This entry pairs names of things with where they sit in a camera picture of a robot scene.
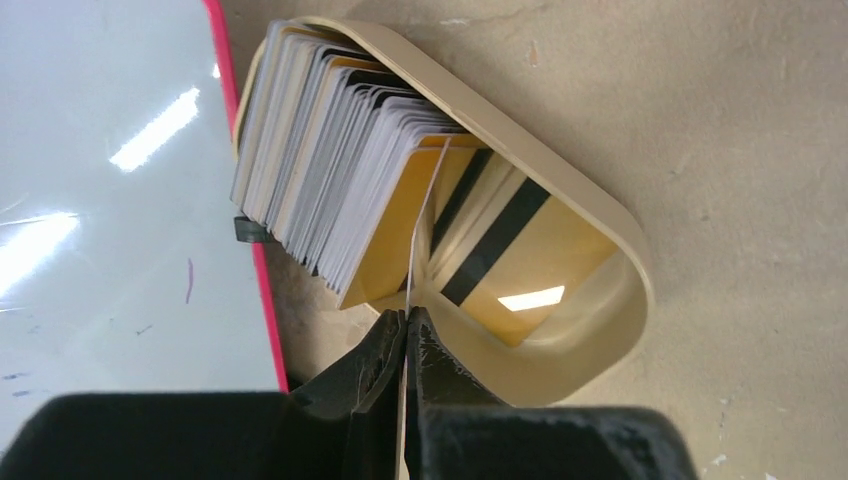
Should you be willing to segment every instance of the concrete floor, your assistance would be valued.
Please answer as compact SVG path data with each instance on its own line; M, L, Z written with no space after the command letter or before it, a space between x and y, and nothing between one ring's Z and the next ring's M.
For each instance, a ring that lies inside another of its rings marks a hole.
M665 413L704 478L845 478L848 2L223 4L240 81L273 18L388 25L634 213L659 307L567 403ZM274 258L286 361L314 375L373 317Z

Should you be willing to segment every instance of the black magnetic stripe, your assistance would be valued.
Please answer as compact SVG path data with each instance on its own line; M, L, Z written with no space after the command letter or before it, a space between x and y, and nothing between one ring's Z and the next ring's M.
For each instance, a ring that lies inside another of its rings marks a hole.
M550 193L536 182L529 178L524 180L447 285L442 288L442 295L454 305L461 305L548 197Z
M474 152L471 162L462 172L462 176L459 177L456 188L451 192L444 210L436 220L436 224L433 225L433 238L430 241L431 255L445 237L448 227L453 223L453 219L456 218L456 214L459 213L460 207L465 203L465 199L468 198L468 194L471 193L471 189L474 188L474 184L477 183L477 179L480 178L480 174L483 173L483 169L486 168L486 164L489 163L493 153L494 151L489 148L481 148Z

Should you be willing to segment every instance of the black plastic piece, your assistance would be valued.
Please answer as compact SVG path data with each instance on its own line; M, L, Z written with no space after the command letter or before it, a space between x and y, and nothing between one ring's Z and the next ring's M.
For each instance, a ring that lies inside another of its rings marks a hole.
M262 225L247 217L233 219L236 229L236 240L244 243L274 243L277 240Z
M445 348L424 309L384 312L350 353L291 394L86 394L47 404L0 479L694 479L661 415L516 409Z

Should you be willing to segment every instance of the white surface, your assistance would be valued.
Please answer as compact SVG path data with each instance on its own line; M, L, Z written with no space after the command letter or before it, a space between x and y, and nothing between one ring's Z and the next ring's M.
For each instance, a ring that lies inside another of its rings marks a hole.
M0 2L0 58L0 451L65 392L276 389L203 3Z

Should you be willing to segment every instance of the red frame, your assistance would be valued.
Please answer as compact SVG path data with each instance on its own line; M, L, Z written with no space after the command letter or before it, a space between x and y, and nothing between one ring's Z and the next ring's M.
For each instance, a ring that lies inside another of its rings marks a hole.
M209 12L212 41L215 45L215 56L218 58L218 70L221 72L224 104L227 107L227 121L229 122L230 130L232 130L235 126L239 99L235 74L233 73L233 57L230 52L227 20L224 18L224 10L221 8L218 0L203 0L203 3ZM265 312L265 325L268 328L268 340L271 342L271 354L274 357L277 382L281 391L288 392L289 382L286 378L286 368L283 363L283 348L280 345L280 334L277 330L277 315L274 312L274 299L271 294L268 265L265 263L265 246L261 243L254 243L252 247L253 265L256 267L256 278L259 282L259 294L262 297L262 309Z

